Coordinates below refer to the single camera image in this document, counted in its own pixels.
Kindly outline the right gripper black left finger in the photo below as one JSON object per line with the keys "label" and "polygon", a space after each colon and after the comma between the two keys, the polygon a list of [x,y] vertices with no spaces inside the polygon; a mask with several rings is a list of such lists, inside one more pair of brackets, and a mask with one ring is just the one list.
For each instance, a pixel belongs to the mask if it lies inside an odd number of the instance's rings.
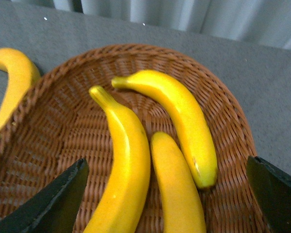
{"label": "right gripper black left finger", "polygon": [[81,158],[0,221],[0,233],[71,233],[83,198],[89,166]]}

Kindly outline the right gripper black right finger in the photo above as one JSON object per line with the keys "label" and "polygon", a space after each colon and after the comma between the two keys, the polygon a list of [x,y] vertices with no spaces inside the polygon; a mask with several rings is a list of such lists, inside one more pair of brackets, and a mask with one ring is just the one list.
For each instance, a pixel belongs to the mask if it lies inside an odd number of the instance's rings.
{"label": "right gripper black right finger", "polygon": [[248,157],[246,174],[271,230],[291,233],[291,175],[258,156]]}

